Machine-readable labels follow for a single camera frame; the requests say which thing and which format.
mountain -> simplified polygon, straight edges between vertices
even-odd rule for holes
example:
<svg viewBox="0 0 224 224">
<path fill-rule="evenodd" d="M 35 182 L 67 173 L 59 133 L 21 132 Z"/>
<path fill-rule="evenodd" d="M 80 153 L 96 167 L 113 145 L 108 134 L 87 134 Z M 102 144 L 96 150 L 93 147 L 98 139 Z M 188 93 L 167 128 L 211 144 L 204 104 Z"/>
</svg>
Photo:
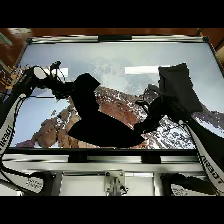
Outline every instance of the mountain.
<svg viewBox="0 0 224 224">
<path fill-rule="evenodd" d="M 156 93 L 148 89 L 145 90 L 144 96 L 135 96 L 105 87 L 98 87 L 95 94 L 101 112 L 120 120 L 130 128 L 133 128 L 136 122 L 143 121 L 147 116 L 144 110 L 135 104 L 135 101 L 142 100 L 144 97 L 144 100 L 151 102 L 157 97 Z M 32 142 L 36 142 L 40 147 L 44 148 L 56 146 L 56 143 L 58 143 L 58 147 L 62 148 L 97 147 L 74 139 L 67 134 L 72 125 L 80 119 L 72 99 L 69 97 L 67 101 L 70 105 L 66 109 L 58 114 L 52 111 L 52 118 L 46 119 L 41 124 L 39 131 L 34 133 Z M 193 118 L 215 134 L 221 137 L 224 136 L 224 114 L 216 111 L 209 111 L 204 105 L 202 106 L 203 112 L 194 113 Z M 177 124 L 173 123 L 165 116 L 161 119 L 160 127 L 157 131 L 143 134 L 142 136 L 145 138 L 145 141 L 132 148 L 194 148 L 186 131 L 176 126 Z"/>
</svg>

rocky mountain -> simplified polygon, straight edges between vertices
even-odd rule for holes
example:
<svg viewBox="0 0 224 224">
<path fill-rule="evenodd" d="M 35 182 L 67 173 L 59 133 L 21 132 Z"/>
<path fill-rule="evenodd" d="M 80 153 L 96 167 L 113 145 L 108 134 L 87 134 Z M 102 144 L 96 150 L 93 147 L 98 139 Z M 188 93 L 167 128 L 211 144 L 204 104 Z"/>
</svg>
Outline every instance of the rocky mountain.
<svg viewBox="0 0 224 224">
<path fill-rule="evenodd" d="M 95 91 L 97 102 L 100 105 L 100 111 L 108 114 L 133 128 L 136 122 L 143 121 L 146 118 L 144 110 L 135 104 L 136 100 L 143 99 L 143 95 L 135 96 L 125 94 L 113 89 L 98 87 Z M 151 102 L 157 97 L 157 94 L 151 90 L 145 91 L 144 99 Z M 93 148 L 98 147 L 70 137 L 67 132 L 80 117 L 69 97 L 67 99 L 69 106 L 60 113 L 52 112 L 52 118 L 46 119 L 37 133 L 34 133 L 29 144 L 27 141 L 17 144 L 17 147 L 27 147 L 37 143 L 40 147 L 48 148 L 58 145 L 61 148 Z M 224 114 L 209 111 L 203 105 L 202 113 L 194 113 L 193 117 L 205 128 L 208 128 L 215 134 L 222 136 L 224 134 Z M 160 121 L 160 127 L 157 131 L 142 135 L 145 141 L 132 148 L 148 149 L 192 149 L 194 145 L 181 127 L 176 127 L 167 117 Z"/>
</svg>

table surface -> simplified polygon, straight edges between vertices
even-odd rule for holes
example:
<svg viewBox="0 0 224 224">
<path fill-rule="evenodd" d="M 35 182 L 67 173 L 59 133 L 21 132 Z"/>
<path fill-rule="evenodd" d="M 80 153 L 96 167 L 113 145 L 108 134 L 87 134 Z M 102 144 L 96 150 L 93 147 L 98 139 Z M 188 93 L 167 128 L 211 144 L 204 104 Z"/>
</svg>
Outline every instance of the table surface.
<svg viewBox="0 0 224 224">
<path fill-rule="evenodd" d="M 89 72 L 103 87 L 127 94 L 142 94 L 149 83 L 158 86 L 159 75 L 149 73 L 126 74 L 126 67 L 162 66 L 186 63 L 194 90 L 209 110 L 224 112 L 224 78 L 207 43 L 134 42 L 134 43 L 57 43 L 28 45 L 21 66 L 29 64 L 44 68 L 55 61 L 68 68 L 66 81 Z M 50 90 L 36 89 L 33 95 L 52 96 Z M 16 133 L 11 146 L 31 139 L 40 124 L 51 118 L 53 110 L 68 106 L 66 100 L 30 98 L 20 109 Z"/>
</svg>

metal bracket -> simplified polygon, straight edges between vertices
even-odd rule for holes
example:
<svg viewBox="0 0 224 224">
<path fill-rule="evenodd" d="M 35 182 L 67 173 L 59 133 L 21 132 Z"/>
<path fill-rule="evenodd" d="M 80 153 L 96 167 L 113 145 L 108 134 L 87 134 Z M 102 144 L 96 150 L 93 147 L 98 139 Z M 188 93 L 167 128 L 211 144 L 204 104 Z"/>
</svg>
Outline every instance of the metal bracket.
<svg viewBox="0 0 224 224">
<path fill-rule="evenodd" d="M 127 194 L 128 188 L 125 187 L 125 172 L 123 170 L 106 171 L 104 190 L 107 196 Z"/>
</svg>

sky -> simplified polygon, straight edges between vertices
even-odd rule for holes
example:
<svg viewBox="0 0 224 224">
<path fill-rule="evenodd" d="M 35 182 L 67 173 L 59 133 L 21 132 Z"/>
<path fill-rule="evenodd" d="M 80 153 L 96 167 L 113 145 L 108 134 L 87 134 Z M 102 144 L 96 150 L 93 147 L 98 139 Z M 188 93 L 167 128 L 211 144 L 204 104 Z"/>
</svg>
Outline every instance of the sky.
<svg viewBox="0 0 224 224">
<path fill-rule="evenodd" d="M 20 64 L 46 68 L 58 60 L 61 68 L 68 68 L 67 81 L 89 72 L 101 86 L 133 95 L 142 94 L 149 83 L 158 85 L 159 75 L 125 74 L 125 67 L 172 66 L 184 62 L 200 101 L 209 110 L 224 113 L 224 78 L 207 43 L 33 44 L 27 47 Z M 51 91 L 36 89 L 33 93 L 40 94 L 50 96 Z M 32 137 L 33 131 L 39 130 L 40 124 L 50 117 L 54 108 L 61 107 L 62 110 L 66 103 L 59 101 L 57 104 L 54 99 L 27 100 L 18 115 L 13 142 Z M 24 124 L 27 124 L 25 130 L 22 128 Z"/>
</svg>

